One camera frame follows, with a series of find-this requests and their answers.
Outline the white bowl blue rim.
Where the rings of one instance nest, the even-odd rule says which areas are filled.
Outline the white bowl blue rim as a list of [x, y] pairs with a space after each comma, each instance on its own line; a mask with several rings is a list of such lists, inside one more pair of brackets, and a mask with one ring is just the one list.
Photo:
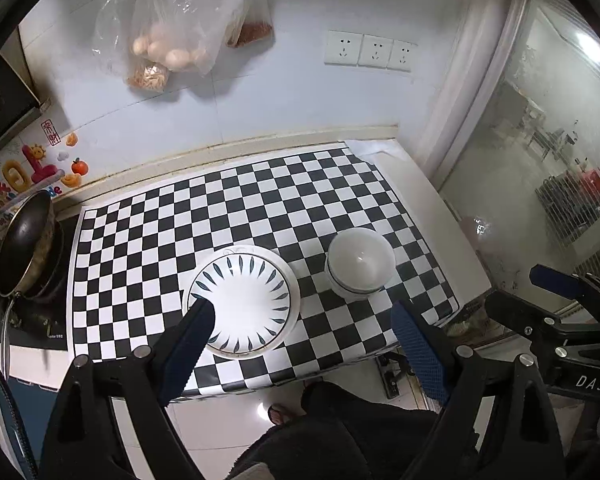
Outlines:
[[380, 286], [378, 288], [370, 290], [357, 290], [343, 285], [340, 281], [337, 280], [336, 275], [332, 273], [332, 269], [330, 268], [328, 260], [325, 261], [324, 272], [327, 276], [330, 288], [334, 291], [335, 294], [337, 294], [339, 297], [343, 298], [346, 301], [360, 301], [370, 296], [373, 296], [384, 289], [384, 286]]

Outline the white bowl floral decoration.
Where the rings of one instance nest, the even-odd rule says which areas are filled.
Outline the white bowl floral decoration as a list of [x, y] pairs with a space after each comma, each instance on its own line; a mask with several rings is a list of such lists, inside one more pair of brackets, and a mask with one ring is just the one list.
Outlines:
[[370, 290], [390, 281], [396, 270], [391, 244], [373, 229], [351, 228], [330, 242], [326, 259], [338, 281], [349, 288]]

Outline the glass sliding door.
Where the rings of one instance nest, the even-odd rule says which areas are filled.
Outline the glass sliding door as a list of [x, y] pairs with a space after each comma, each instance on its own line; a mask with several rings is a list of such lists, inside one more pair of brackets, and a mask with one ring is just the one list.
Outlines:
[[537, 264], [600, 277], [600, 38], [568, 0], [522, 0], [437, 185], [493, 286], [557, 312]]

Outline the foot in sandal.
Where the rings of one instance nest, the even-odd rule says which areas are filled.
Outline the foot in sandal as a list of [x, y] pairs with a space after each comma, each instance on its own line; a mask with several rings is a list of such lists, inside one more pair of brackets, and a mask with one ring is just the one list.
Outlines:
[[296, 418], [297, 415], [282, 404], [272, 404], [268, 407], [268, 419], [274, 426], [283, 426]]

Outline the person's dark trousers leg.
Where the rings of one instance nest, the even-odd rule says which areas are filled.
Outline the person's dark trousers leg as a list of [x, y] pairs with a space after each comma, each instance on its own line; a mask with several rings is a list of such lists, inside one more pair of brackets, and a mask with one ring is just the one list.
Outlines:
[[401, 479], [437, 414], [366, 401], [332, 382], [311, 382], [302, 412], [272, 426], [238, 457], [230, 479]]

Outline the black gas stove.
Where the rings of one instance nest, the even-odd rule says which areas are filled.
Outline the black gas stove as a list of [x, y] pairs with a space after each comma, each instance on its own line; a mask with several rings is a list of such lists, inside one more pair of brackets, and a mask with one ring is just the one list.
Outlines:
[[9, 318], [8, 336], [13, 346], [66, 351], [66, 312], [69, 262], [78, 218], [58, 223], [64, 236], [57, 272], [42, 297], [17, 302]]

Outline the black white checkered mat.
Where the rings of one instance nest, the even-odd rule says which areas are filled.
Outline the black white checkered mat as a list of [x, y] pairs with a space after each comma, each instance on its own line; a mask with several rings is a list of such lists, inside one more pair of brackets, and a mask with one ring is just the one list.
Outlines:
[[[332, 239], [373, 229], [396, 270], [346, 301], [324, 272]], [[390, 310], [411, 301], [431, 324], [460, 308], [380, 170], [348, 148], [232, 165], [84, 208], [71, 256], [74, 356], [118, 360], [155, 344], [197, 298], [215, 326], [186, 385], [193, 396], [256, 390], [373, 356], [396, 342]]]

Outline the dark wok pan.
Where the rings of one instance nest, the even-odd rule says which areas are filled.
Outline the dark wok pan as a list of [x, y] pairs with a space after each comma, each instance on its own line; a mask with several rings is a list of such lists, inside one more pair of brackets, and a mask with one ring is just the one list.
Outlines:
[[40, 278], [52, 247], [55, 213], [46, 191], [21, 204], [12, 217], [0, 247], [0, 295], [24, 294]]

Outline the plastic bag with eggs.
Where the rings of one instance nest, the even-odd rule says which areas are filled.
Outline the plastic bag with eggs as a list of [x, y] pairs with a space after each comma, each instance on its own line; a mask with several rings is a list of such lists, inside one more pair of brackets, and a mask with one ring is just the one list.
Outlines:
[[128, 86], [163, 92], [175, 73], [211, 72], [247, 0], [99, 0], [92, 52]]

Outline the bag of red dried goods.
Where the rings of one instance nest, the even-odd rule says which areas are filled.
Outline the bag of red dried goods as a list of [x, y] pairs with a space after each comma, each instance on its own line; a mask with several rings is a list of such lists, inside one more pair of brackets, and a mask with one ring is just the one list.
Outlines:
[[237, 49], [272, 37], [274, 27], [268, 0], [242, 0], [225, 32], [225, 45]]

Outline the colourful wall sticker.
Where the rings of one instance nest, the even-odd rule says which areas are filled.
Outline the colourful wall sticker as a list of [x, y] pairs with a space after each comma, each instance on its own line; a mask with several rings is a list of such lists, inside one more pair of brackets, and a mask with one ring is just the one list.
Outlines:
[[76, 132], [43, 117], [0, 151], [0, 231], [21, 203], [43, 191], [53, 200], [87, 184], [90, 164]]

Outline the white wall socket right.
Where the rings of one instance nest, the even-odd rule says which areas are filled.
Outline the white wall socket right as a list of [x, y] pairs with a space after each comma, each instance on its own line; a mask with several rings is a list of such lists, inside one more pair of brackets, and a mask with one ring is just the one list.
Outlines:
[[387, 64], [388, 70], [411, 73], [417, 44], [408, 41], [394, 40]]

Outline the white wall socket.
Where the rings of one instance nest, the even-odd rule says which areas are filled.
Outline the white wall socket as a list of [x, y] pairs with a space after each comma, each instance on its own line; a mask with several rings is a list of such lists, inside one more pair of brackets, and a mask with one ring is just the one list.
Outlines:
[[386, 68], [389, 63], [392, 45], [392, 39], [364, 35], [360, 55], [358, 56], [358, 66]]
[[388, 70], [411, 73], [417, 44], [408, 41], [394, 40], [387, 64]]
[[363, 35], [354, 32], [326, 32], [324, 63], [328, 65], [355, 66], [358, 64]]

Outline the white wall socket middle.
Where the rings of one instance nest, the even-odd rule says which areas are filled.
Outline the white wall socket middle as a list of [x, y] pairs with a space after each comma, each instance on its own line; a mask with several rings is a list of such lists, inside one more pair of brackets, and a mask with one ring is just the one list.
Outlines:
[[386, 68], [389, 63], [392, 45], [392, 39], [364, 35], [360, 55], [358, 56], [358, 66]]

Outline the white wall socket left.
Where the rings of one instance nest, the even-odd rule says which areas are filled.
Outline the white wall socket left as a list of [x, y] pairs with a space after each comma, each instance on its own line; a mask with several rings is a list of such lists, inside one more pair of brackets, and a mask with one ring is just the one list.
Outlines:
[[324, 63], [328, 65], [355, 66], [358, 64], [363, 35], [354, 32], [326, 32]]

